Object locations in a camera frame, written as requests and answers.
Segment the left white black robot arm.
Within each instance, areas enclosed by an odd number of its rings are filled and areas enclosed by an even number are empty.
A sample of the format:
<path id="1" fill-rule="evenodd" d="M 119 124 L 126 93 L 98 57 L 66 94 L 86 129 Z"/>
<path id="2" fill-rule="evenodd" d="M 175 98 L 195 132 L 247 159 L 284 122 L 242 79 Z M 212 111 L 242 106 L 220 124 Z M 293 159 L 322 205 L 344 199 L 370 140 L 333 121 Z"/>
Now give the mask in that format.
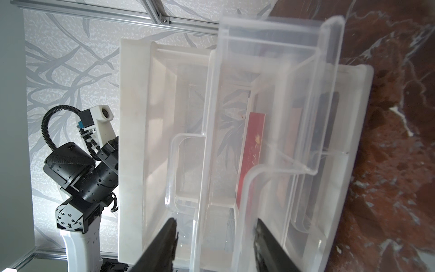
<path id="1" fill-rule="evenodd" d="M 77 128 L 86 149 L 74 142 L 56 146 L 49 134 L 55 113 L 71 112 L 79 117 Z M 119 137 L 112 127 L 113 113 L 107 105 L 79 110 L 58 105 L 47 111 L 41 133 L 51 153 L 44 161 L 44 172 L 69 198 L 56 208 L 56 224 L 64 244 L 70 272 L 106 272 L 115 261 L 102 258 L 100 224 L 102 213 L 112 206 L 118 210 L 114 190 L 118 186 Z"/>

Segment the red item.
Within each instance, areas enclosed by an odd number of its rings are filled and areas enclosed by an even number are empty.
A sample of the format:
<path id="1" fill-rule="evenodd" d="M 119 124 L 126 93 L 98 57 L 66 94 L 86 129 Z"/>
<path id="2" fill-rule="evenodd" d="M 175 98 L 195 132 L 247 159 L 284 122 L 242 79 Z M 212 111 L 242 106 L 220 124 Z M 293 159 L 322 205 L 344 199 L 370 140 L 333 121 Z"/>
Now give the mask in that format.
<path id="1" fill-rule="evenodd" d="M 259 164 L 262 138 L 265 127 L 266 115 L 264 113 L 251 112 L 248 116 L 248 124 L 245 133 L 245 142 L 242 153 L 239 183 L 236 194 L 236 205 L 239 209 L 241 206 L 242 190 L 245 184 L 247 173 L 256 165 Z"/>

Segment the white plastic drawer organizer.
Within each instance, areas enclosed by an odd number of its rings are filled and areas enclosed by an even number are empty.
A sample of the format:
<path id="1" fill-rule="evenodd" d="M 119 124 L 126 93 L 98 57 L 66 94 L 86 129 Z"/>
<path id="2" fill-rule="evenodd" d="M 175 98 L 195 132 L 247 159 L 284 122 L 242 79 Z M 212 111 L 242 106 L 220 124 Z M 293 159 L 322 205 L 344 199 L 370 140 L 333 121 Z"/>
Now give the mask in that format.
<path id="1" fill-rule="evenodd" d="M 173 67 L 181 56 L 197 49 L 146 40 L 121 43 L 118 257 L 123 262 L 136 263 L 164 223 L 169 218 L 176 220 L 165 205 Z M 333 156 L 322 172 L 327 179 L 321 206 L 327 240 L 318 269 L 302 270 L 284 250 L 302 272 L 322 272 L 326 267 L 350 183 L 373 76 L 369 65 L 338 64 L 334 91 L 339 97 L 330 112 L 332 132 L 325 140 Z"/>

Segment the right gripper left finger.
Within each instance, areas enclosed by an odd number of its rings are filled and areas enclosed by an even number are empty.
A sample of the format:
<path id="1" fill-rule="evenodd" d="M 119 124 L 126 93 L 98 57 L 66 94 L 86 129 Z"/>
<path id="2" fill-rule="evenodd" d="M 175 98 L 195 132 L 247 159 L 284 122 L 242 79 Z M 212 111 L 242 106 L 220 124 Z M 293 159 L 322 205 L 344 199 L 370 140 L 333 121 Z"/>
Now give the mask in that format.
<path id="1" fill-rule="evenodd" d="M 177 221 L 169 218 L 131 272 L 172 272 L 179 233 Z"/>

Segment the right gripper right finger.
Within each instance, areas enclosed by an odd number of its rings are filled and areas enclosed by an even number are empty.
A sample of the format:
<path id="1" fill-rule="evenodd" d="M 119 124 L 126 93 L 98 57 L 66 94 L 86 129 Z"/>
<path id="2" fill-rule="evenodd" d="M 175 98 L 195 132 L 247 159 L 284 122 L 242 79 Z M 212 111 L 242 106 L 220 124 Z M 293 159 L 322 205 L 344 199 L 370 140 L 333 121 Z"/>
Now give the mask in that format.
<path id="1" fill-rule="evenodd" d="M 254 256 L 258 272 L 300 272 L 260 218 L 254 231 Z"/>

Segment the clear plastic drawer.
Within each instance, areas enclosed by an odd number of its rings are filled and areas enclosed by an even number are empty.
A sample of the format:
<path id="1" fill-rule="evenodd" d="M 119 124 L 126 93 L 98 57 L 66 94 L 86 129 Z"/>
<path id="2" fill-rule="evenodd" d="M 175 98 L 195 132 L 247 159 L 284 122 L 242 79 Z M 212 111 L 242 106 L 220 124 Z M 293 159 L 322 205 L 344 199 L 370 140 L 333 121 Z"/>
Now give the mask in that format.
<path id="1" fill-rule="evenodd" d="M 200 212 L 204 158 L 210 155 L 205 143 L 214 61 L 214 50 L 197 49 L 181 56 L 173 67 L 165 205 L 178 222 L 176 265 L 191 272 L 228 272 L 232 257 L 232 201 L 219 197 L 209 202 L 205 214 Z"/>
<path id="2" fill-rule="evenodd" d="M 326 244 L 321 212 L 330 165 L 325 142 L 345 26 L 325 21 L 223 18 L 210 79 L 203 165 L 205 214 L 211 200 L 233 203 L 229 272 L 255 269 L 254 228 L 260 218 L 302 270 L 315 271 Z M 259 164 L 236 194 L 249 113 L 266 115 Z"/>

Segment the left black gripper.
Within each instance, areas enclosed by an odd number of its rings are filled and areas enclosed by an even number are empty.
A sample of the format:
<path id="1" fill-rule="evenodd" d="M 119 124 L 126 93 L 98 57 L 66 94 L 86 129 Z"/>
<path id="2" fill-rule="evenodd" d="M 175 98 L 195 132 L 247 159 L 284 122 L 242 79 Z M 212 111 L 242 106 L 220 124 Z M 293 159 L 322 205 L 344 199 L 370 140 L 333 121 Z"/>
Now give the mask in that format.
<path id="1" fill-rule="evenodd" d="M 98 152 L 98 157 L 106 164 L 111 170 L 118 170 L 119 168 L 119 137 L 109 140 Z"/>

